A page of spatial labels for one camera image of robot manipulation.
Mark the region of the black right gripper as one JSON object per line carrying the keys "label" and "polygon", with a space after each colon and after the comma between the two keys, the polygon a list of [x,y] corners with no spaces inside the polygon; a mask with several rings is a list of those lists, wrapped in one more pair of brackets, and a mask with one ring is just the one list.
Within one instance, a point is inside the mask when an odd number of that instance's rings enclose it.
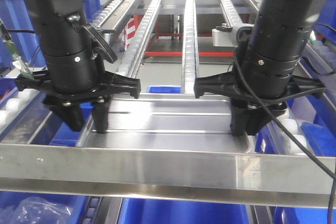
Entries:
{"label": "black right gripper", "polygon": [[200,98],[205,93],[230,98],[233,136],[256,135],[272,117],[284,114],[288,100],[312,95],[320,98],[326,87],[319,79],[305,78],[286,73],[268,76],[263,72],[248,74],[242,79],[238,72],[226,72],[195,79],[194,93]]}

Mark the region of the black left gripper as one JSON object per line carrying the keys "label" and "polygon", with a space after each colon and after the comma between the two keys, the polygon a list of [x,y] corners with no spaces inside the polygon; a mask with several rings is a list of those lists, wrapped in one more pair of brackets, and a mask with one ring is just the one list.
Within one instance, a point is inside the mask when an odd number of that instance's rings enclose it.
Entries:
{"label": "black left gripper", "polygon": [[92,102],[92,117],[97,133],[106,133],[110,97],[113,94],[128,93],[137,99],[141,92],[140,79],[125,77],[112,72],[104,72],[101,80],[93,88],[76,93],[65,93],[54,86],[49,71],[33,72],[33,79],[20,74],[15,83],[19,91],[35,89],[43,92],[43,104],[60,117],[73,131],[80,132],[85,124],[82,109],[79,104]]}

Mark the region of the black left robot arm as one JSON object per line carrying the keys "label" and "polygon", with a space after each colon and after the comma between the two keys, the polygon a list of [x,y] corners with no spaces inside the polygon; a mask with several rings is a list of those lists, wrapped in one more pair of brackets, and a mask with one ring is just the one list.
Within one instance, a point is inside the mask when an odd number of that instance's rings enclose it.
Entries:
{"label": "black left robot arm", "polygon": [[13,52],[20,70],[15,80],[18,90],[43,92],[44,106],[77,132],[85,124],[80,106],[90,102],[96,132],[105,133],[112,95],[127,93],[133,98],[140,95],[141,83],[134,67],[141,57],[134,55],[132,65],[123,74],[106,71],[104,62],[116,62],[117,56],[87,22],[84,0],[24,0],[24,3],[47,68],[32,72]]}

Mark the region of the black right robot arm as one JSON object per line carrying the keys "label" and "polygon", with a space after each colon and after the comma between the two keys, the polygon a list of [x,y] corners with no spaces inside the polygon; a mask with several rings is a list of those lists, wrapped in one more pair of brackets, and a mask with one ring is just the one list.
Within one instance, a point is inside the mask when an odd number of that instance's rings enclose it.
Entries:
{"label": "black right robot arm", "polygon": [[196,78],[197,98],[205,93],[230,98],[231,133],[255,135],[271,116],[284,114],[290,99],[325,92],[319,79],[293,74],[326,0],[261,0],[251,36],[234,52],[232,71]]}

